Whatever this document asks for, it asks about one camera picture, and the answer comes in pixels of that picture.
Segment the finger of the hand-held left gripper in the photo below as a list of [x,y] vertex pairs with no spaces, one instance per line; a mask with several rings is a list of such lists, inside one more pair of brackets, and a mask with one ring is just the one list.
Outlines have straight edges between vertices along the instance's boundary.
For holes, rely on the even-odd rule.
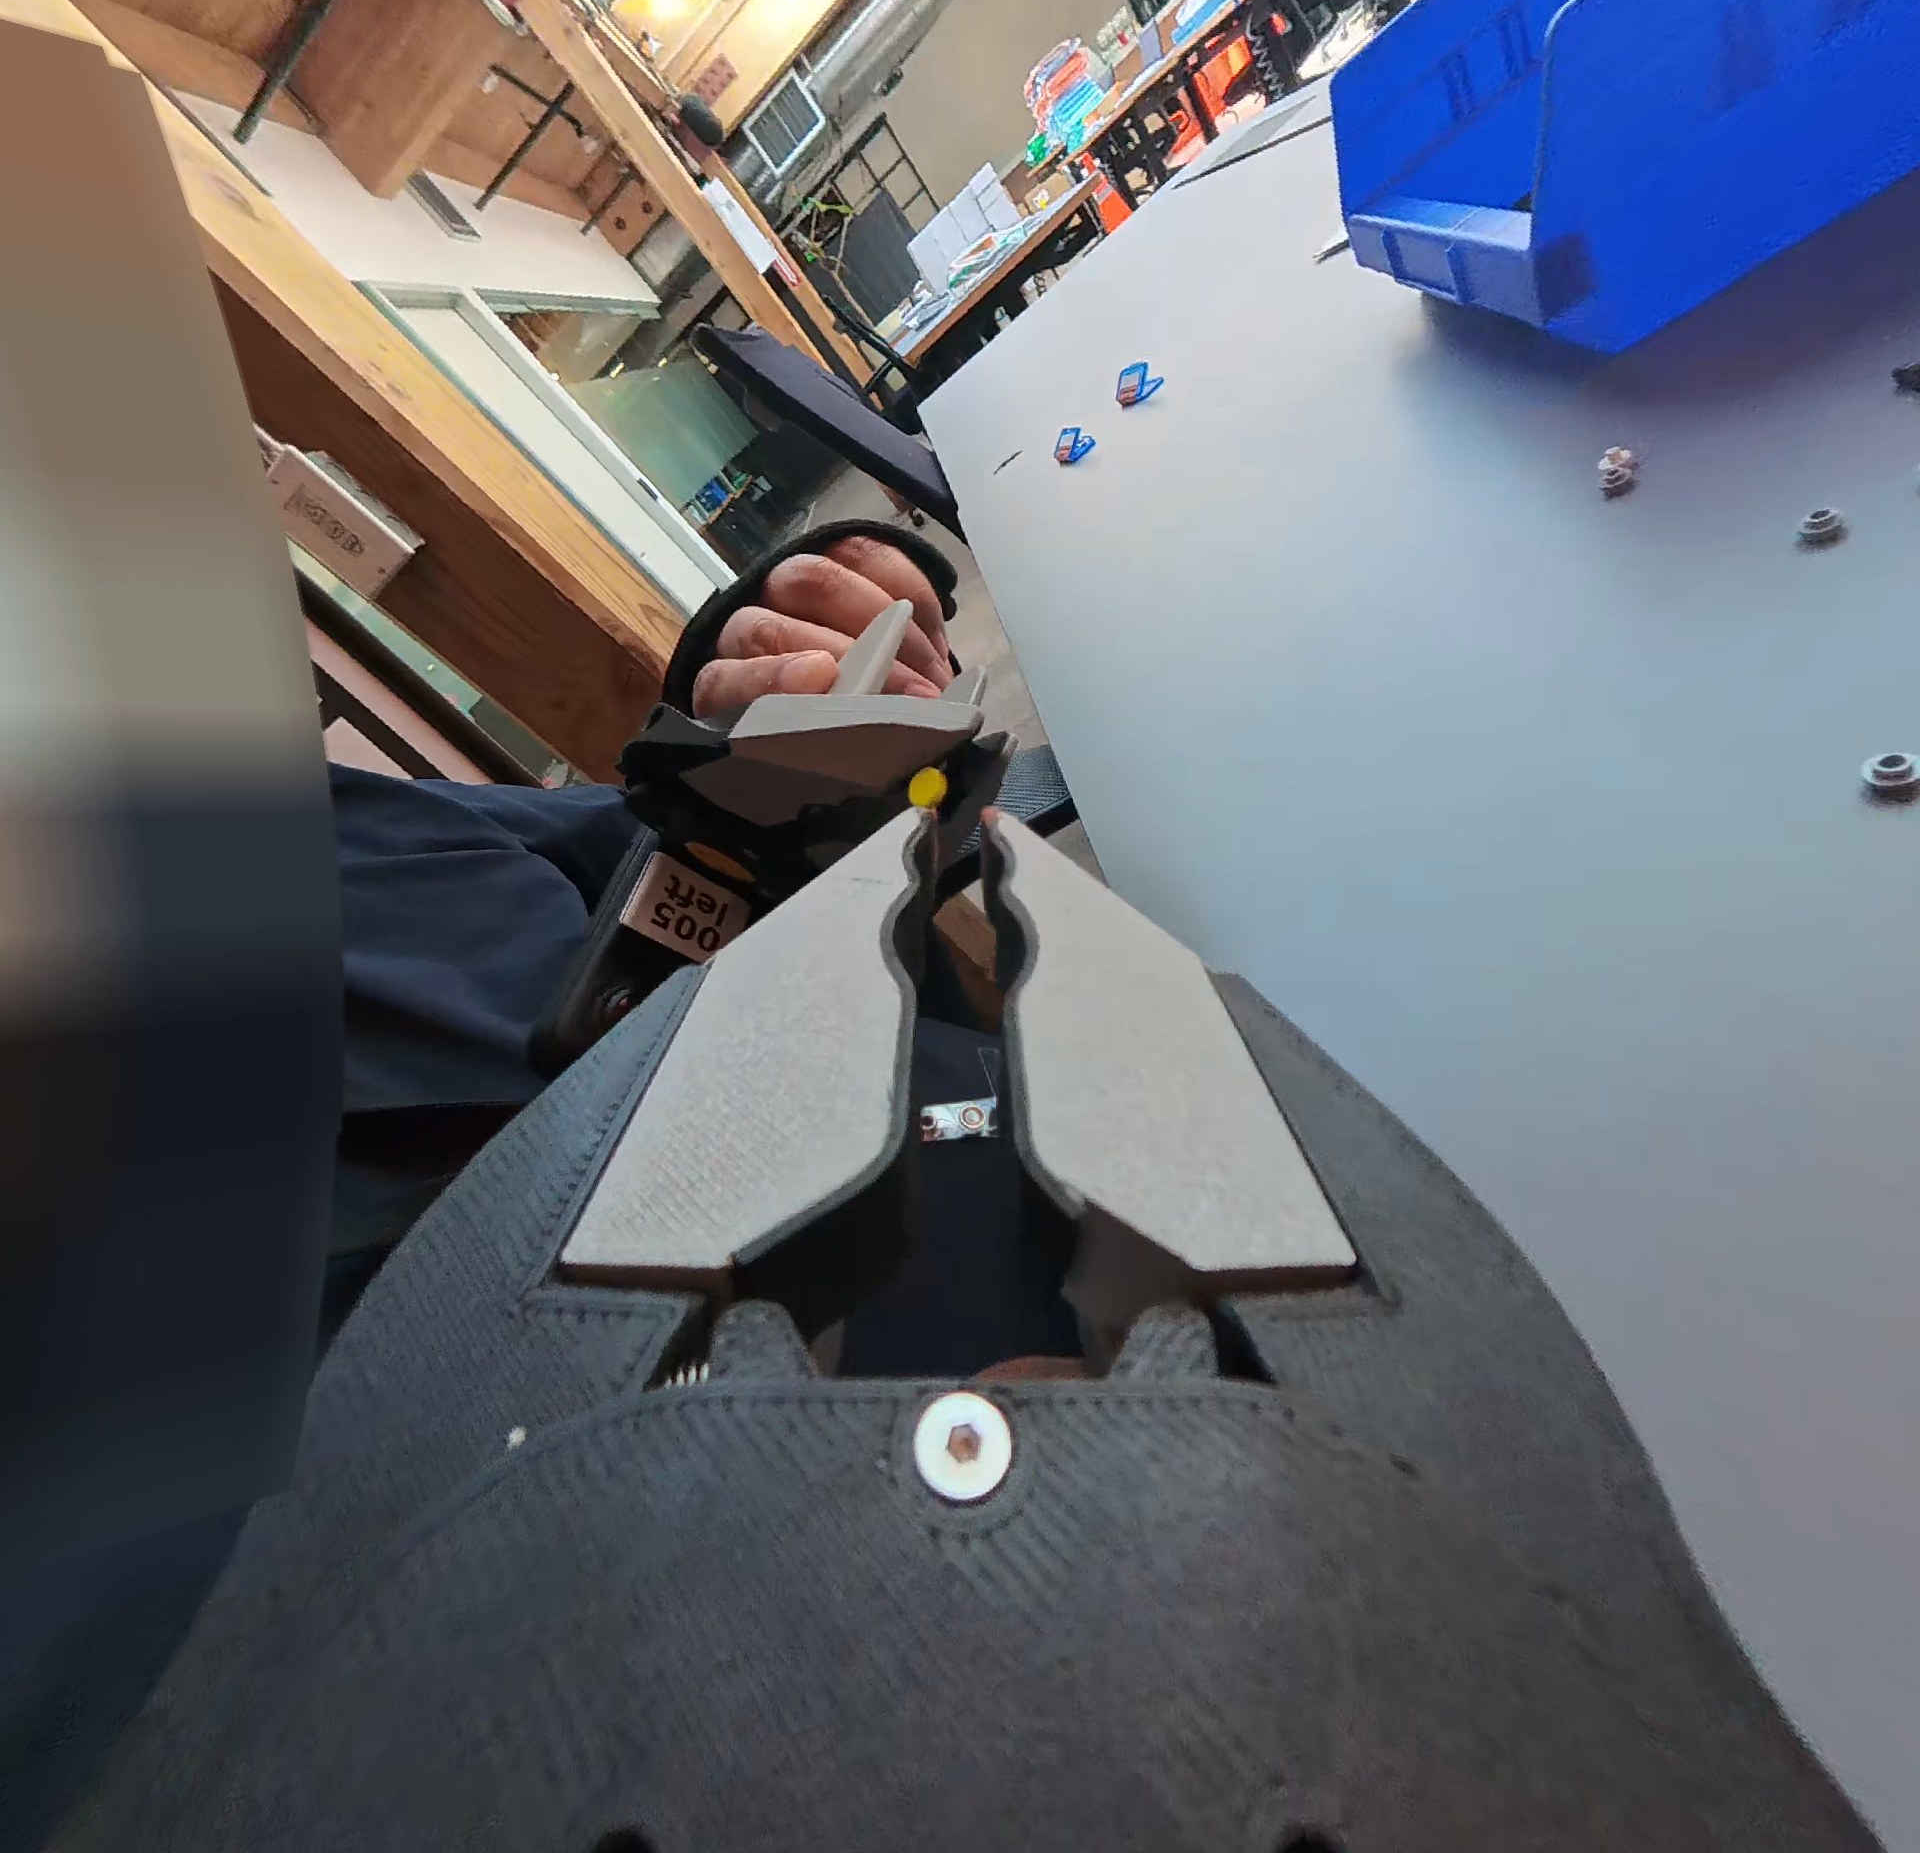
[[808,807],[879,799],[981,728],[983,708],[959,698],[769,696],[729,734],[729,812],[788,822]]
[[874,698],[887,686],[899,649],[914,625],[910,601],[889,602],[834,666],[831,698]]

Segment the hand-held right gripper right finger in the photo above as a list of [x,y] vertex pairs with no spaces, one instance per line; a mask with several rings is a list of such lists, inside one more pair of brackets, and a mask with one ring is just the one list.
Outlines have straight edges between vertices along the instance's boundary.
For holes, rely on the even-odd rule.
[[1074,1226],[1087,1343],[1151,1308],[1346,1286],[1359,1254],[1208,964],[1008,815],[983,827],[1005,1117]]

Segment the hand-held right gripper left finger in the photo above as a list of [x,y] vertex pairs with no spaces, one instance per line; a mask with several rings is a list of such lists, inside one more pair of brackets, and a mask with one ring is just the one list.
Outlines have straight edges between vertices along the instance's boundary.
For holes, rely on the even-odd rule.
[[711,960],[558,1254],[718,1289],[850,1212],[907,1146],[938,818],[899,815]]

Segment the person's left hand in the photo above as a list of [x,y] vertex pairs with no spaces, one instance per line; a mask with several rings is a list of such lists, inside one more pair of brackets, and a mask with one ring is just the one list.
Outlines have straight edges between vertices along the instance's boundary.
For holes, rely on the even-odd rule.
[[842,657],[900,601],[911,617],[882,689],[935,700],[956,675],[956,583],[947,559],[900,528],[820,528],[687,625],[663,700],[690,718],[732,719],[769,696],[823,696]]

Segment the person's navy clothing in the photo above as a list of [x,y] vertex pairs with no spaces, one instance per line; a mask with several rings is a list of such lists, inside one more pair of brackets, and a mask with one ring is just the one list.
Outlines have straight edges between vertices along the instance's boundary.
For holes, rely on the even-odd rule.
[[[621,792],[403,782],[331,766],[345,913],[345,1114],[321,1341],[405,1234],[546,1089],[532,1035],[638,836]],[[1003,1046],[930,942],[914,1100],[926,1141],[899,1275],[845,1324],[852,1377],[1039,1377],[1084,1357],[1069,1225],[1023,1206],[995,1117]]]

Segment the black office chair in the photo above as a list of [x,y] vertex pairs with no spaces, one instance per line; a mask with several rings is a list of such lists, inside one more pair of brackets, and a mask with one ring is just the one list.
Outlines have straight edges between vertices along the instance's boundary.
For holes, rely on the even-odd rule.
[[703,325],[691,343],[751,399],[900,496],[914,515],[967,539],[947,475],[926,439],[897,425],[815,358],[757,327]]

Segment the stack of white boxes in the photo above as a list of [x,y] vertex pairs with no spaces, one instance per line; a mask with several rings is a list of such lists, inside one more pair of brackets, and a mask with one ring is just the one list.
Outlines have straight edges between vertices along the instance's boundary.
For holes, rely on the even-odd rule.
[[919,281],[931,297],[949,296],[967,273],[1008,249],[1027,231],[1027,214],[993,162],[981,165],[947,207],[907,242]]

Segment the wooden workbench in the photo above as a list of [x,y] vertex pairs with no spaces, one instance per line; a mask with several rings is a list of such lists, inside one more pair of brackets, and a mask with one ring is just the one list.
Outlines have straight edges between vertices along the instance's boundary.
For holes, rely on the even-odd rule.
[[1096,173],[1011,229],[985,233],[949,262],[926,304],[905,308],[895,337],[903,370],[947,378],[1011,325],[1058,275],[1087,257],[1124,217],[1110,182]]

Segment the grey metal junction box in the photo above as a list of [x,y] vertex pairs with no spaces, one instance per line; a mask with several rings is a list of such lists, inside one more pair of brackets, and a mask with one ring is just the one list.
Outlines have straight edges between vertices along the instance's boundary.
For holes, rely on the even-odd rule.
[[324,453],[300,451],[255,425],[287,541],[367,601],[378,601],[418,555],[423,533],[372,496]]

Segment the stack of colourful packets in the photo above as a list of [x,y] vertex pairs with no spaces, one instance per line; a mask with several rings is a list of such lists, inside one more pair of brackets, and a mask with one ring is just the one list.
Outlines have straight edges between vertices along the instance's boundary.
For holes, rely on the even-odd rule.
[[1034,120],[1027,165],[1039,167],[1050,157],[1082,152],[1093,113],[1113,86],[1113,67],[1089,41],[1055,44],[1024,80],[1024,104]]

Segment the blue plastic bin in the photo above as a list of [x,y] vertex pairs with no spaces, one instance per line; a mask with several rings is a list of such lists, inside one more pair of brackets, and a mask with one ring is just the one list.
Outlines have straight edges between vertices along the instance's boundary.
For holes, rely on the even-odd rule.
[[1919,163],[1919,0],[1417,0],[1331,80],[1369,271],[1625,354]]

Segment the white wall air unit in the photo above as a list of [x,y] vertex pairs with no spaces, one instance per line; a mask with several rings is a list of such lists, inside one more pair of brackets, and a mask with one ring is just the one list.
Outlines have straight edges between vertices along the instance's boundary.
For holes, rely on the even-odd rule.
[[764,167],[784,176],[808,158],[828,125],[811,78],[793,67],[744,120],[741,134]]

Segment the silver ventilation duct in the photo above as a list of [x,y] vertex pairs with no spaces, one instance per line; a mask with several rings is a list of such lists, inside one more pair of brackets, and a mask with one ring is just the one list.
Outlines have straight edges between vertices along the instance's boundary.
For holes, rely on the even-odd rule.
[[808,55],[811,94],[826,113],[863,105],[895,80],[949,2],[863,0],[834,32],[832,44]]

